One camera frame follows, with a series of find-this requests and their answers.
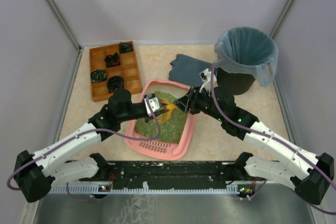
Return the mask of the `yellow plastic litter scoop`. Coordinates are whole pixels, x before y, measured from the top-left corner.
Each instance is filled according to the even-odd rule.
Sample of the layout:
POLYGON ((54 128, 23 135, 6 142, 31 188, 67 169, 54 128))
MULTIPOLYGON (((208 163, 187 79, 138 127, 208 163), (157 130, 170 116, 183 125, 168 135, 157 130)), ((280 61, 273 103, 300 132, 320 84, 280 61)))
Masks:
POLYGON ((158 122, 162 124, 170 120, 170 118, 172 117, 172 113, 175 109, 177 109, 177 106, 164 98, 160 98, 160 102, 162 105, 162 111, 157 113, 156 118, 158 122))

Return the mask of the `pink litter box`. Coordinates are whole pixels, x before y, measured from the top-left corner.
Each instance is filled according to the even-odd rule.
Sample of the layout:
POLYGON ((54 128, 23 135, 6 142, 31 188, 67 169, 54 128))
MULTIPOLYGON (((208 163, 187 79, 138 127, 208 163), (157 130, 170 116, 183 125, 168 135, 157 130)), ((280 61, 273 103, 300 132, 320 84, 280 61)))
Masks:
MULTIPOLYGON (((167 92, 177 98, 180 98, 184 96, 189 89, 189 86, 178 82, 152 79, 143 88, 143 91, 138 98, 138 101, 142 101, 144 95, 146 95, 147 93, 153 93, 154 91, 167 92)), ((126 138, 125 142, 130 149, 145 156, 167 161, 175 161, 183 157, 186 153, 194 132, 196 119, 196 115, 187 115, 181 140, 178 144, 164 143, 159 140, 148 141, 146 137, 135 131, 136 121, 133 120, 129 122, 125 134, 131 137, 139 138, 139 140, 134 141, 126 138)))

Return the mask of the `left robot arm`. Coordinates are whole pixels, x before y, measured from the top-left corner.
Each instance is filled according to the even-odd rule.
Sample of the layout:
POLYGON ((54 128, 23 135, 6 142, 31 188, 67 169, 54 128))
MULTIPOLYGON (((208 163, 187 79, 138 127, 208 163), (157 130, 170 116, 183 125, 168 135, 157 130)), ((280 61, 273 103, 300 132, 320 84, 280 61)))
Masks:
POLYGON ((123 122, 137 119, 157 121, 164 105, 153 93, 146 95, 143 101, 133 103, 130 91, 115 91, 98 113, 69 136, 40 151, 19 153, 7 187, 20 191, 31 203, 44 198, 59 184, 101 176, 105 160, 98 154, 73 163, 68 160, 110 136, 118 135, 123 122))

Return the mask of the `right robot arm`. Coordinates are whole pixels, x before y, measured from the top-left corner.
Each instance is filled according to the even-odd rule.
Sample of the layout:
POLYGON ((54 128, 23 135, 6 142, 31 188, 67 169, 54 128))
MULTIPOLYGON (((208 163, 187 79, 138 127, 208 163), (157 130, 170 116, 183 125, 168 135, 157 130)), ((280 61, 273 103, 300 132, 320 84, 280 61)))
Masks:
POLYGON ((334 178, 334 159, 327 153, 317 155, 281 137, 258 117, 238 107, 234 96, 224 87, 213 91, 191 87, 174 101, 183 112, 200 112, 221 122, 227 134, 252 144, 276 158, 267 161, 252 154, 241 154, 238 161, 251 177, 273 180, 294 190, 313 205, 320 205, 334 178))

